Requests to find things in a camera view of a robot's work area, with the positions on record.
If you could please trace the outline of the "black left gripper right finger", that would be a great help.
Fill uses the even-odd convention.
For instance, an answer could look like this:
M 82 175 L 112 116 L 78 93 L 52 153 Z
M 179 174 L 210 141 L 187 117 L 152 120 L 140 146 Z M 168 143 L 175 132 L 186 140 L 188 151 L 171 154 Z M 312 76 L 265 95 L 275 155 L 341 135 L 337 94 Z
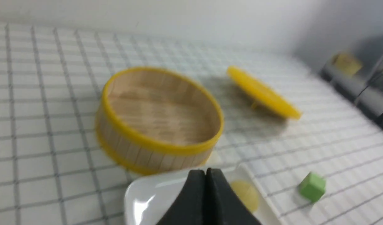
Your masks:
M 261 224 L 239 200 L 219 168 L 208 168 L 206 171 L 206 224 Z

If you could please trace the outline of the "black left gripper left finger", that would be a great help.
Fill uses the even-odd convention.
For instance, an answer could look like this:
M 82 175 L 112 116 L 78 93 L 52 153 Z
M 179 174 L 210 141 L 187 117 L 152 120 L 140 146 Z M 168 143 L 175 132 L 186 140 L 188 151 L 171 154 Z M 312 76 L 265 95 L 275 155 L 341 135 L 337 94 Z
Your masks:
M 205 172 L 190 170 L 180 193 L 157 225 L 202 225 L 204 192 Z

